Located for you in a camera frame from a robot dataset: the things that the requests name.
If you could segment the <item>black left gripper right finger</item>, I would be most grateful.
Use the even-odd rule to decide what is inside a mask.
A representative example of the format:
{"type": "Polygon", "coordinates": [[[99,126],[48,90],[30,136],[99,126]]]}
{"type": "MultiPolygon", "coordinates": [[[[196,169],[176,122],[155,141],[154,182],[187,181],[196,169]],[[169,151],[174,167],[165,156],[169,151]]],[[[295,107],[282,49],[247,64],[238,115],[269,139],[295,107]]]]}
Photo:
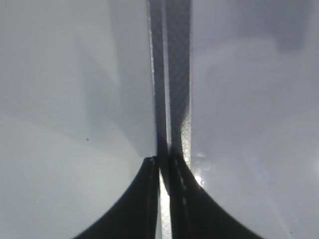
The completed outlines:
{"type": "Polygon", "coordinates": [[[183,156],[168,160],[171,230],[174,239],[259,239],[224,211],[198,184],[183,156]]]}

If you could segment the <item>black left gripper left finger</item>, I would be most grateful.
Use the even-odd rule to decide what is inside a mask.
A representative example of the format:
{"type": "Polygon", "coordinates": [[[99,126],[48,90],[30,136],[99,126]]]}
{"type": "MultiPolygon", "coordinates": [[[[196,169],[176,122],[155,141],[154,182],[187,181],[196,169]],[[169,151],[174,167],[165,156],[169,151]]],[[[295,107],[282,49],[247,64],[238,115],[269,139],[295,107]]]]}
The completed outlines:
{"type": "Polygon", "coordinates": [[[158,218],[159,163],[147,157],[120,199],[77,239],[154,239],[158,218]]]}

